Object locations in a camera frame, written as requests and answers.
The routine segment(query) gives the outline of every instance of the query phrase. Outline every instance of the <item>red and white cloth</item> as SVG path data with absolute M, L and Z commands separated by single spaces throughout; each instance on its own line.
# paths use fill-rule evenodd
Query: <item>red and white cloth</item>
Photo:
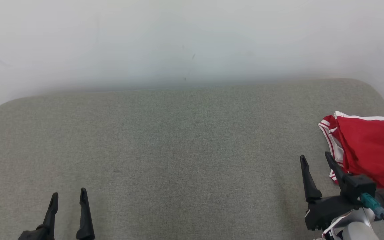
M 384 188 L 384 117 L 349 116 L 336 111 L 318 126 L 345 172 L 365 174 Z M 333 170 L 329 177 L 337 182 Z

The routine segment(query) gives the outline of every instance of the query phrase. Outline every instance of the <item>red garment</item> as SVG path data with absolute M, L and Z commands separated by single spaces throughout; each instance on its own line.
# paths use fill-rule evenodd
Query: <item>red garment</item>
M 326 116 L 318 125 L 344 170 L 365 174 L 384 188 L 384 117 Z

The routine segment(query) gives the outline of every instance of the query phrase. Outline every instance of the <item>teal cable connector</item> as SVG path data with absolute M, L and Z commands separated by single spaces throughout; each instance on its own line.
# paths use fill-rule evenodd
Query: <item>teal cable connector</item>
M 361 194 L 360 201 L 364 204 L 364 207 L 373 210 L 374 214 L 377 218 L 381 219 L 382 214 L 384 214 L 384 208 L 380 205 L 380 203 L 374 199 L 370 194 L 363 193 Z

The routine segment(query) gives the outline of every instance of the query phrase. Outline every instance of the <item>folded red shirt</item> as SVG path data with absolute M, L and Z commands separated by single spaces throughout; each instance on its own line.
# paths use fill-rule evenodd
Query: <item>folded red shirt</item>
M 384 188 L 384 117 L 349 116 L 336 111 L 318 126 L 331 154 L 346 172 L 365 174 Z M 332 170 L 329 176 L 337 181 Z

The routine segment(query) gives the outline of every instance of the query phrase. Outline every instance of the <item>gray fabric tabletop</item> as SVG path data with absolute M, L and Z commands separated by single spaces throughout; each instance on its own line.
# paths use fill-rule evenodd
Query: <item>gray fabric tabletop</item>
M 75 239 L 81 187 L 97 240 L 304 239 L 299 156 L 324 196 L 326 115 L 384 116 L 369 85 L 335 79 L 58 94 L 0 106 L 0 239 L 44 219 Z M 373 224 L 384 239 L 382 222 Z

